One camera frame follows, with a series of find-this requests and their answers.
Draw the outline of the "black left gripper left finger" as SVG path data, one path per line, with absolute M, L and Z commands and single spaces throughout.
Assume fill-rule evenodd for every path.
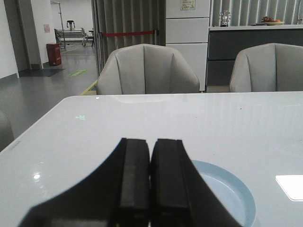
M 29 210 L 21 227 L 147 227 L 149 164 L 145 140 L 122 138 L 107 159 L 65 192 Z

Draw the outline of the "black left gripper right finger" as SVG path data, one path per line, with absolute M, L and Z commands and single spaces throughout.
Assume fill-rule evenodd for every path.
M 241 226 L 202 179 L 181 140 L 159 139 L 154 146 L 151 226 Z

